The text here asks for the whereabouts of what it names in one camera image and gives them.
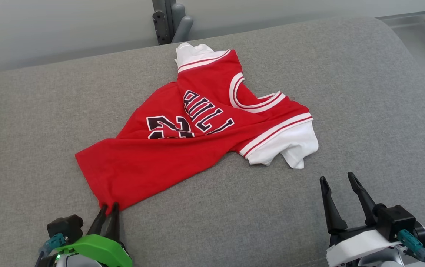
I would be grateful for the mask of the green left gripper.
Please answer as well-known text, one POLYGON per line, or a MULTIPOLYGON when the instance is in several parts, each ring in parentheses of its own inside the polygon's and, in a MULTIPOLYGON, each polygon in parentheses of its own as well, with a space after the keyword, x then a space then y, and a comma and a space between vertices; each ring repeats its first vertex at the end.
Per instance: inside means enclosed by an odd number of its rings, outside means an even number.
POLYGON ((110 222, 100 236, 107 218, 106 204, 103 204, 86 235, 70 245, 58 247, 56 267, 132 267, 133 260, 120 242, 120 207, 115 202, 110 222))

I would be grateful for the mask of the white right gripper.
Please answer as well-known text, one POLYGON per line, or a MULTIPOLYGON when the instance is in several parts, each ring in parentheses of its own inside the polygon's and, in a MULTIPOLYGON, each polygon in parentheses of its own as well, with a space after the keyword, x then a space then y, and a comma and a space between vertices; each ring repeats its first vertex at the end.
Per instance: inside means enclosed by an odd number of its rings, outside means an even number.
POLYGON ((332 199, 332 191, 324 176, 319 178, 323 200, 326 227, 330 246, 326 250, 326 261, 330 267, 401 267, 402 257, 397 249, 400 244, 390 242, 377 230, 370 228, 377 224, 373 214, 376 203, 362 186, 353 172, 348 172, 353 192, 358 196, 369 227, 347 229, 332 199))

